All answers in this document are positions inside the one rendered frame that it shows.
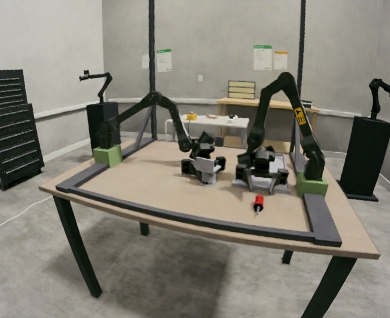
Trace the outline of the red screwdriver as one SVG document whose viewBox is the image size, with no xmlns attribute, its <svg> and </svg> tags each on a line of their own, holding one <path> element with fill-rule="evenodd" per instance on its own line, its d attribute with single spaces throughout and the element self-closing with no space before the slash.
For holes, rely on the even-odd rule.
<svg viewBox="0 0 390 318">
<path fill-rule="evenodd" d="M 262 196 L 256 196 L 255 198 L 255 205 L 253 206 L 254 210 L 257 211 L 257 215 L 259 214 L 259 212 L 261 212 L 264 207 L 263 207 L 263 201 L 264 201 L 264 198 Z"/>
</svg>

